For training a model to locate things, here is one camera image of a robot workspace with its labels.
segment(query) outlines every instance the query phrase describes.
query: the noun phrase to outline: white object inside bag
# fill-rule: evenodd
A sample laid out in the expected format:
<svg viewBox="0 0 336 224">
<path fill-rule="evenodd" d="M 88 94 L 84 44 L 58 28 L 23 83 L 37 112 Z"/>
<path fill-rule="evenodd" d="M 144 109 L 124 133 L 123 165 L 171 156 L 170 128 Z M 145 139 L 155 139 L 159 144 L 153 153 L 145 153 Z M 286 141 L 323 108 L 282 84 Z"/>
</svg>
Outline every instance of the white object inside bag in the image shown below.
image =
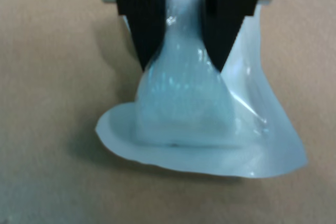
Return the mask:
<svg viewBox="0 0 336 224">
<path fill-rule="evenodd" d="M 260 64 L 260 6 L 241 27 L 222 73 L 201 38 L 199 0 L 167 0 L 160 56 L 136 103 L 98 122 L 103 144 L 145 164 L 213 175 L 270 177 L 307 163 L 301 140 Z"/>
</svg>

